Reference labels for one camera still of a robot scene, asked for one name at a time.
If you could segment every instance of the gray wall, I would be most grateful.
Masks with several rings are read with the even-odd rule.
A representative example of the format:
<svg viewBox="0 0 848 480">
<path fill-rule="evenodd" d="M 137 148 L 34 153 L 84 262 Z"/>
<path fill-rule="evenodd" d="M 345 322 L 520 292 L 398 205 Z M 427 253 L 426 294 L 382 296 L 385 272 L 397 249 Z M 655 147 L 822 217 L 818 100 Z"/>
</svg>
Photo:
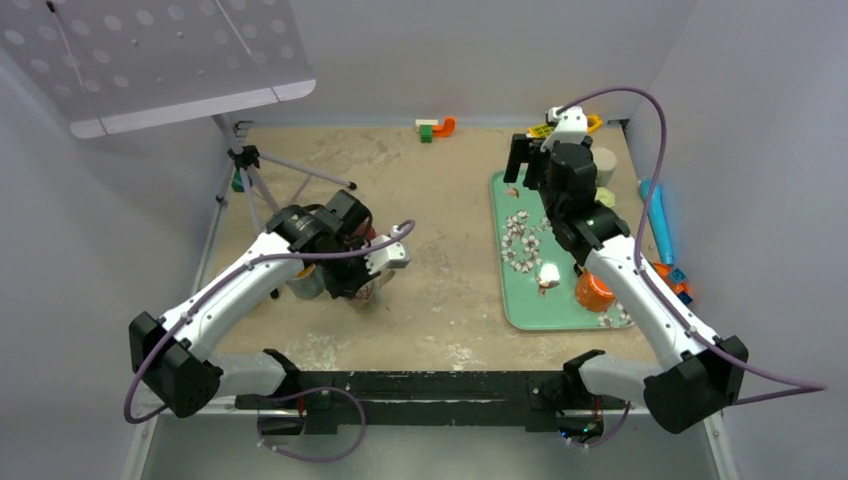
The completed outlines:
<svg viewBox="0 0 848 480">
<path fill-rule="evenodd" d="M 117 478 L 127 325 L 189 292 L 224 174 L 211 120 L 81 142 L 0 51 L 0 469 Z"/>
<path fill-rule="evenodd" d="M 317 86 L 243 112 L 270 123 L 539 122 L 594 88 L 647 88 L 695 0 L 293 1 Z M 588 104 L 628 118 L 636 99 Z"/>
<path fill-rule="evenodd" d="M 667 108 L 664 203 L 695 309 L 752 363 L 826 393 L 726 413 L 745 478 L 848 478 L 848 4 L 698 2 L 651 91 Z M 628 137 L 643 176 L 656 117 Z M 743 394 L 779 388 L 748 378 Z"/>
</svg>

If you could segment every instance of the green block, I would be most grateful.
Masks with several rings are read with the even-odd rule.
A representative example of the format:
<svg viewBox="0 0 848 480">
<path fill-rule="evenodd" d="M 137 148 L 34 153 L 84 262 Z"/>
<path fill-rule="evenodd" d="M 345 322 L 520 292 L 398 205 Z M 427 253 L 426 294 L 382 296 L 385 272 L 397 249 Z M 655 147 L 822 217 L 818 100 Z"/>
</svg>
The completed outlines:
<svg viewBox="0 0 848 480">
<path fill-rule="evenodd" d="M 419 133 L 421 133 L 421 143 L 433 143 L 432 125 L 421 125 Z"/>
</svg>

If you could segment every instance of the cable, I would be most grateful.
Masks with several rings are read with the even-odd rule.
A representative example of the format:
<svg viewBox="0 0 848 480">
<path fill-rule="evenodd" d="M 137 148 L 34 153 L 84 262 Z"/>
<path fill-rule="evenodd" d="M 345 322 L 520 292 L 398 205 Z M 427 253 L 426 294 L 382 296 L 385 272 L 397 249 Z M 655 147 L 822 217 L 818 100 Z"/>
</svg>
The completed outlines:
<svg viewBox="0 0 848 480">
<path fill-rule="evenodd" d="M 257 446 L 263 446 L 263 447 L 267 448 L 268 450 L 271 450 L 274 453 L 279 453 L 280 455 L 285 455 L 285 456 L 287 456 L 289 458 L 293 458 L 295 460 L 300 460 L 302 462 L 310 462 L 310 463 L 335 462 L 336 460 L 341 460 L 342 458 L 353 453 L 353 451 L 356 450 L 359 447 L 359 445 L 362 443 L 362 440 L 365 438 L 366 422 L 365 422 L 365 409 L 362 407 L 362 403 L 360 403 L 359 400 L 356 399 L 356 397 L 354 397 L 352 394 L 350 394 L 350 392 L 347 392 L 345 390 L 342 390 L 341 388 L 336 388 L 336 387 L 315 387 L 315 388 L 309 388 L 309 389 L 306 389 L 302 392 L 298 392 L 298 393 L 295 393 L 294 395 L 288 395 L 288 396 L 285 396 L 285 397 L 263 397 L 263 398 L 265 398 L 266 400 L 273 400 L 273 401 L 276 401 L 276 402 L 286 402 L 286 401 L 289 401 L 289 400 L 294 400 L 295 398 L 303 398 L 303 397 L 305 397 L 305 396 L 307 396 L 311 393 L 317 393 L 317 392 L 321 392 L 321 391 L 324 391 L 324 390 L 344 395 L 345 397 L 347 397 L 348 400 L 351 401 L 351 403 L 353 403 L 353 406 L 356 407 L 356 411 L 359 412 L 359 420 L 360 420 L 359 434 L 356 436 L 356 440 L 354 440 L 353 443 L 349 447 L 347 447 L 341 453 L 337 453 L 335 455 L 330 455 L 329 457 L 314 457 L 314 456 L 311 456 L 311 455 L 303 455 L 303 454 L 300 454 L 300 453 L 290 452 L 290 451 L 284 450 L 284 449 L 282 449 L 282 448 L 280 448 L 276 445 L 272 445 L 268 440 L 265 439 L 265 437 L 262 435 L 262 420 L 261 419 L 256 421 L 256 433 L 259 435 L 259 444 Z"/>
<path fill-rule="evenodd" d="M 674 316 L 674 318 L 677 320 L 677 322 L 680 323 L 680 325 L 683 328 L 685 328 L 690 333 L 690 335 L 692 335 L 692 337 L 695 340 L 698 341 L 698 343 L 700 343 L 701 345 L 704 345 L 712 353 L 718 355 L 720 358 L 729 362 L 730 364 L 732 364 L 736 367 L 739 367 L 743 370 L 746 370 L 748 372 L 751 372 L 752 374 L 757 375 L 758 377 L 762 377 L 762 378 L 765 378 L 767 380 L 771 380 L 773 382 L 782 383 L 784 385 L 791 385 L 793 387 L 797 387 L 797 388 L 794 388 L 794 389 L 781 390 L 781 391 L 777 391 L 777 392 L 766 393 L 766 394 L 756 395 L 756 396 L 749 397 L 749 398 L 744 398 L 744 399 L 737 400 L 736 402 L 734 402 L 734 405 L 747 405 L 747 404 L 750 404 L 750 403 L 762 402 L 762 401 L 765 401 L 765 400 L 771 400 L 771 399 L 775 399 L 775 398 L 788 397 L 788 396 L 792 396 L 792 395 L 800 395 L 800 394 L 803 394 L 803 393 L 812 393 L 812 392 L 819 392 L 819 391 L 822 391 L 822 390 L 826 390 L 827 385 L 824 384 L 824 383 L 815 382 L 815 381 L 811 381 L 811 380 L 796 379 L 796 378 L 780 375 L 780 374 L 777 374 L 777 373 L 769 372 L 768 370 L 764 370 L 762 368 L 755 367 L 753 365 L 749 365 L 748 363 L 743 362 L 742 360 L 739 360 L 738 358 L 728 354 L 724 350 L 715 346 L 713 343 L 711 343 L 710 341 L 708 341 L 707 339 L 702 337 L 692 327 L 692 325 L 686 320 L 686 318 L 683 316 L 683 314 L 681 314 L 677 310 L 677 308 L 675 308 L 674 304 L 672 304 L 671 301 L 668 298 L 666 298 L 666 296 L 662 293 L 662 290 L 660 289 L 660 287 L 656 283 L 654 283 L 654 281 L 648 275 L 647 270 L 644 267 L 642 267 L 642 252 L 640 251 L 640 246 L 642 245 L 642 238 L 645 235 L 645 226 L 646 226 L 647 220 L 648 220 L 648 206 L 651 204 L 651 198 L 653 197 L 654 190 L 657 187 L 657 182 L 659 181 L 659 178 L 660 178 L 660 171 L 662 169 L 662 164 L 663 164 L 663 161 L 665 160 L 665 147 L 666 147 L 666 139 L 667 139 L 667 126 L 666 126 L 665 112 L 663 111 L 663 109 L 660 106 L 657 99 L 653 95 L 651 95 L 650 93 L 646 92 L 645 90 L 643 90 L 641 88 L 636 88 L 636 87 L 608 87 L 608 88 L 603 88 L 603 89 L 594 91 L 592 93 L 589 93 L 587 95 L 584 95 L 584 96 L 578 98 L 577 100 L 574 100 L 573 102 L 569 103 L 568 105 L 561 107 L 559 110 L 557 110 L 557 115 L 561 114 L 562 112 L 568 110 L 569 108 L 571 108 L 575 105 L 578 105 L 580 103 L 585 102 L 586 100 L 597 97 L 599 95 L 604 95 L 606 93 L 611 93 L 611 92 L 632 92 L 632 93 L 636 93 L 638 95 L 641 95 L 646 100 L 648 100 L 651 103 L 651 105 L 653 105 L 654 109 L 657 111 L 657 116 L 659 117 L 659 121 L 660 121 L 660 148 L 659 148 L 659 153 L 657 154 L 657 163 L 656 163 L 656 166 L 654 167 L 654 174 L 651 177 L 651 187 L 648 189 L 648 195 L 645 197 L 645 206 L 642 209 L 642 217 L 639 219 L 639 229 L 638 229 L 637 234 L 636 234 L 636 245 L 635 245 L 635 248 L 633 250 L 633 258 L 635 259 L 635 262 L 636 262 L 636 268 L 639 270 L 639 274 L 642 277 L 642 279 L 645 281 L 645 283 L 648 284 L 648 288 L 650 288 L 650 290 L 654 293 L 654 295 L 657 297 L 657 299 L 663 304 L 663 306 L 666 307 L 666 309 L 668 309 L 668 311 L 672 314 L 672 316 Z"/>
<path fill-rule="evenodd" d="M 576 445 L 580 448 L 586 448 L 586 449 L 600 447 L 604 443 L 608 442 L 612 437 L 614 437 L 615 434 L 617 434 L 619 430 L 621 430 L 621 427 L 624 426 L 624 421 L 627 420 L 627 416 L 629 414 L 630 414 L 630 402 L 627 402 L 624 405 L 624 410 L 621 412 L 621 418 L 618 419 L 618 423 L 616 423 L 615 426 L 612 427 L 612 430 L 610 430 L 609 433 L 607 433 L 605 435 L 601 435 L 601 438 L 599 438 L 596 442 L 583 443 L 583 442 L 576 442 L 576 441 L 572 440 L 571 438 L 566 438 L 565 443 L 566 443 L 566 445 Z"/>
<path fill-rule="evenodd" d="M 132 382 L 130 383 L 130 387 L 127 390 L 127 395 L 124 397 L 124 420 L 126 420 L 127 423 L 131 424 L 144 423 L 150 420 L 151 418 L 155 417 L 156 415 L 162 413 L 165 408 L 167 408 L 165 405 L 162 405 L 157 409 L 153 410 L 152 412 L 145 414 L 144 416 L 133 416 L 132 401 L 135 397 L 135 392 L 136 390 L 138 390 L 138 386 L 141 383 L 142 378 L 144 377 L 144 374 L 147 373 L 147 370 L 150 368 L 150 365 L 159 355 L 159 352 L 161 352 L 162 349 L 165 347 L 165 344 L 169 340 L 174 338 L 174 335 L 176 335 L 177 332 L 179 332 L 180 329 L 183 328 L 186 323 L 188 323 L 189 319 L 193 317 L 198 311 L 200 311 L 200 308 L 203 307 L 203 305 L 205 305 L 212 297 L 214 297 L 215 294 L 221 291 L 222 288 L 224 288 L 230 282 L 238 278 L 238 276 L 242 273 L 248 271 L 249 268 L 253 268 L 256 265 L 265 262 L 272 262 L 275 260 L 338 260 L 343 258 L 361 257 L 364 255 L 368 255 L 369 253 L 376 252 L 377 250 L 382 250 L 388 247 L 389 245 L 398 243 L 404 238 L 406 238 L 406 236 L 409 235 L 415 228 L 415 220 L 406 220 L 400 224 L 399 228 L 400 233 L 396 237 L 392 237 L 389 239 L 389 241 L 381 243 L 379 245 L 363 248 L 361 250 L 337 253 L 274 253 L 271 255 L 264 255 L 262 257 L 254 258 L 249 262 L 246 262 L 246 264 L 239 265 L 238 267 L 234 268 L 230 273 L 228 273 L 220 280 L 218 280 L 218 282 L 216 282 L 214 285 L 209 287 L 209 289 L 203 295 L 198 297 L 198 299 L 194 302 L 194 304 L 192 304 L 188 311 L 186 311 L 186 313 L 180 317 L 177 323 L 175 323 L 173 327 L 168 329 L 168 331 L 165 332 L 165 335 L 163 335 L 162 338 L 159 339 L 158 342 L 156 342 L 156 345 L 154 345 L 153 348 L 150 349 L 150 353 L 147 354 L 147 356 L 141 362 L 141 365 L 139 365 L 138 370 L 136 371 L 135 376 L 133 377 Z"/>
</svg>

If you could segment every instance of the beige table surface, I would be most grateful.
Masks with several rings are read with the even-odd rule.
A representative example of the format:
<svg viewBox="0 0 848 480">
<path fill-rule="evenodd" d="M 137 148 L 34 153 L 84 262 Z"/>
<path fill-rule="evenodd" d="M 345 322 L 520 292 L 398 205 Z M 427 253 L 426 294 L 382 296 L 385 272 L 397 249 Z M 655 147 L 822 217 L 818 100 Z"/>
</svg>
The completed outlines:
<svg viewBox="0 0 848 480">
<path fill-rule="evenodd" d="M 275 348 L 305 370 L 548 370 L 589 349 L 625 359 L 654 360 L 637 328 L 529 333 L 504 315 L 494 242 L 490 177 L 505 168 L 512 133 L 523 129 L 459 128 L 422 144 L 412 128 L 253 128 L 249 143 L 359 185 L 378 232 L 404 219 L 417 222 L 404 241 L 412 263 L 383 289 L 375 313 L 355 313 L 343 300 L 304 301 L 282 291 L 227 335 L 218 351 Z M 610 189 L 615 210 L 635 232 L 642 202 L 624 135 L 607 126 L 596 147 L 616 153 Z M 286 204 L 303 175 L 270 163 L 260 172 Z M 324 203 L 338 186 L 313 180 L 301 204 Z M 271 215 L 257 202 L 263 219 Z M 653 236 L 643 251 L 655 260 Z M 247 201 L 233 194 L 222 222 L 214 272 L 255 238 Z"/>
</svg>

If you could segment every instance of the blue cylinder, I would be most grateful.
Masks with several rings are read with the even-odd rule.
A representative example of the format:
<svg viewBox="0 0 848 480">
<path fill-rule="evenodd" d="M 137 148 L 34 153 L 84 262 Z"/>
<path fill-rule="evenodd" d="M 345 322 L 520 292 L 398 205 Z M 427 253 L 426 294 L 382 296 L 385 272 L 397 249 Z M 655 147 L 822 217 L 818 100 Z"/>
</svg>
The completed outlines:
<svg viewBox="0 0 848 480">
<path fill-rule="evenodd" d="M 639 183 L 639 195 L 643 201 L 648 196 L 650 188 L 650 180 L 643 180 Z M 659 184 L 654 189 L 651 204 L 648 205 L 648 218 L 651 220 L 651 229 L 654 230 L 654 240 L 657 242 L 660 261 L 666 265 L 674 265 L 674 249 L 671 247 L 671 235 L 668 233 L 665 211 L 662 208 L 662 187 Z"/>
</svg>

